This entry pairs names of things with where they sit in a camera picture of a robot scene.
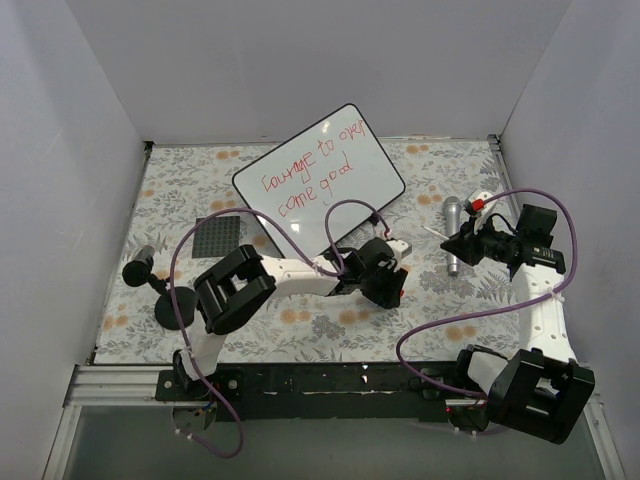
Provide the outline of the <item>white marker pen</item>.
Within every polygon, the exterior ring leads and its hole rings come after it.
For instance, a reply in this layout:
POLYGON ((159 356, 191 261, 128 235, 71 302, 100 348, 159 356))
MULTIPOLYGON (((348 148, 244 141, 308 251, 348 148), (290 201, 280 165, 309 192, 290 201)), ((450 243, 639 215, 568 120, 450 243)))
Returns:
POLYGON ((446 241, 446 240, 448 240, 448 239, 449 239, 449 238, 448 238, 447 236, 445 236, 444 234, 442 234, 442 233, 440 233, 440 232, 438 232, 438 231, 436 231, 436 230, 434 230, 434 229, 432 229, 432 228, 430 228, 430 227, 427 227, 427 226, 424 226, 424 225, 422 225, 421 227, 422 227, 425 231, 427 231, 428 233, 430 233, 430 234, 432 234, 432 235, 436 236, 437 238, 439 238, 439 239, 441 239, 441 240, 443 240, 443 241, 446 241))

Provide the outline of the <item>white board with black frame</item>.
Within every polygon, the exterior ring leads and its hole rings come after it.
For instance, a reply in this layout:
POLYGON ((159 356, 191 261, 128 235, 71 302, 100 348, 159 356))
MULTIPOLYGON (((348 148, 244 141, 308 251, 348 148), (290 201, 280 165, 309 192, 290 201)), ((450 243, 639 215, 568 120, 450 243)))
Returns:
POLYGON ((329 247, 325 229, 336 241, 368 220, 371 211, 357 203, 328 209, 341 200, 361 200, 376 210, 389 205, 406 184, 360 110, 346 104, 288 141, 241 168, 232 184, 244 203, 273 219, 261 222, 280 254, 297 252, 279 233, 284 230, 305 255, 329 247))

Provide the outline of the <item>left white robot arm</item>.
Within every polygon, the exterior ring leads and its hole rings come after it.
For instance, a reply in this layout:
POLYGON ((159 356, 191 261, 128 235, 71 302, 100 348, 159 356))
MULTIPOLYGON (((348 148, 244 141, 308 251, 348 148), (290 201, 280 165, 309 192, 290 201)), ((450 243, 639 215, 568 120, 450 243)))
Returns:
POLYGON ((189 344, 174 353, 175 382, 188 398, 205 398, 226 337, 272 298, 360 291, 383 309, 397 308, 408 275, 401 263, 411 251, 406 241, 374 238, 359 249, 341 249, 338 255, 319 256, 307 264, 262 256, 250 245, 238 247, 194 283, 194 321, 189 344))

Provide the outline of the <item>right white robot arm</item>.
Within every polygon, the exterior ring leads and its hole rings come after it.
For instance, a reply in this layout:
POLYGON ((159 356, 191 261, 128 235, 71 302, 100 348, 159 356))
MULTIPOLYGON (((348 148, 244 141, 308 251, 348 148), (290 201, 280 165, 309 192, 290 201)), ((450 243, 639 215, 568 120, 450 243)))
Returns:
POLYGON ((452 373, 453 387, 469 398, 484 393, 490 422, 562 444, 595 388, 595 375, 577 361, 556 290, 566 272, 563 254, 552 247, 557 213, 526 205, 516 226, 503 232, 494 227, 495 215, 483 201, 465 209, 468 220, 443 249, 469 266, 485 258, 505 264, 522 307, 516 353, 506 357, 467 346, 452 373))

